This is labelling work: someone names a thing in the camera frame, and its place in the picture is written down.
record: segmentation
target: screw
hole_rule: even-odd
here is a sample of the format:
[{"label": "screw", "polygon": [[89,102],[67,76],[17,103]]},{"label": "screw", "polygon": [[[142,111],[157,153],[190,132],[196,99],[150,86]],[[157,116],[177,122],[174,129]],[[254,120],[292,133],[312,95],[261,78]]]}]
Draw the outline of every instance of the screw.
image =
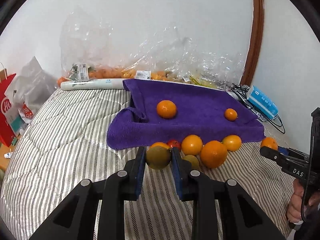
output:
[{"label": "screw", "polygon": [[127,172],[126,171],[118,171],[117,174],[118,174],[119,177],[124,177],[124,176],[127,175]]},{"label": "screw", "polygon": [[228,179],[227,183],[228,183],[229,186],[237,185],[237,182],[234,179]]},{"label": "screw", "polygon": [[194,176],[194,177],[198,177],[198,176],[200,176],[200,172],[197,170],[193,170],[193,171],[190,171],[190,175]]},{"label": "screw", "polygon": [[83,179],[83,180],[81,180],[80,184],[81,184],[81,186],[84,186],[84,187],[88,186],[90,184],[90,180]]}]

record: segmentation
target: barcode sticker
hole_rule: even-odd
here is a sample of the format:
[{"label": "barcode sticker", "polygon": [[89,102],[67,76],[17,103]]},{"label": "barcode sticker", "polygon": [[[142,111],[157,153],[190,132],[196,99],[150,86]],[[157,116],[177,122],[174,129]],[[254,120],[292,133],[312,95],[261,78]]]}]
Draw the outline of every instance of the barcode sticker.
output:
[{"label": "barcode sticker", "polygon": [[80,64],[78,66],[77,74],[78,74],[78,80],[89,81],[88,65],[86,63]]},{"label": "barcode sticker", "polygon": [[189,82],[189,81],[190,81],[190,78],[189,78],[188,76],[183,76],[182,78],[183,78],[183,80],[184,80],[185,82]]},{"label": "barcode sticker", "polygon": [[151,79],[151,71],[138,70],[136,72],[136,79]]}]

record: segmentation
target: wooden frame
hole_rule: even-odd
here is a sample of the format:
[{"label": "wooden frame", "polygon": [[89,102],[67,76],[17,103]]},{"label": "wooden frame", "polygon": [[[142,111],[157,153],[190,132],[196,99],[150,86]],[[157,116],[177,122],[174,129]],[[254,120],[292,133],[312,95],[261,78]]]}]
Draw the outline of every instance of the wooden frame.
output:
[{"label": "wooden frame", "polygon": [[257,67],[264,26],[264,0],[253,0],[253,20],[249,51],[240,84],[251,85]]}]

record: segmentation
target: human hand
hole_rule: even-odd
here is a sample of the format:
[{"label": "human hand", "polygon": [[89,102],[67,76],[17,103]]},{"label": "human hand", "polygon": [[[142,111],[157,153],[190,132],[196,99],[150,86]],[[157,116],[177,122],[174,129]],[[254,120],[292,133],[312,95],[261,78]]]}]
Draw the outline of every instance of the human hand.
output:
[{"label": "human hand", "polygon": [[[293,194],[287,210],[288,220],[297,223],[301,220],[301,205],[304,188],[298,179],[293,181]],[[309,199],[308,205],[312,206],[320,200],[320,192],[315,192]]]}]

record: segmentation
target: blue gripper pad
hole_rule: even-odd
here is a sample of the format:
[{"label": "blue gripper pad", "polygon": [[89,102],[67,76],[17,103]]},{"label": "blue gripper pad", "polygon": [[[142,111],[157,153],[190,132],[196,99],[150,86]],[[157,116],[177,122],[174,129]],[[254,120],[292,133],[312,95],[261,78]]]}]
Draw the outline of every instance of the blue gripper pad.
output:
[{"label": "blue gripper pad", "polygon": [[135,190],[137,199],[141,194],[145,166],[146,166],[146,149],[144,148],[144,150],[142,151],[140,165],[139,165],[138,174],[137,174],[137,186]]},{"label": "blue gripper pad", "polygon": [[171,163],[174,184],[176,186],[176,192],[179,196],[179,199],[182,199],[182,177],[179,171],[178,160],[173,150],[171,150]]},{"label": "blue gripper pad", "polygon": [[283,147],[278,147],[278,152],[281,152],[283,153],[284,155],[289,155],[289,152],[286,148],[283,148]]}]

